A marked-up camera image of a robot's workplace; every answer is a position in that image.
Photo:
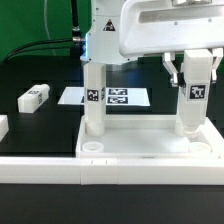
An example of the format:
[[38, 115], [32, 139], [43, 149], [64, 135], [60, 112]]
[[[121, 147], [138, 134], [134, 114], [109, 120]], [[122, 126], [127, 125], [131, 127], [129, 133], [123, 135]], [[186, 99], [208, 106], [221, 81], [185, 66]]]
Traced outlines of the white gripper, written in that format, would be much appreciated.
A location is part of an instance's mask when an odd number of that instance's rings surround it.
[[223, 59], [224, 0], [127, 0], [121, 10], [119, 50], [124, 57], [162, 55], [178, 86], [174, 52], [214, 48], [211, 82]]

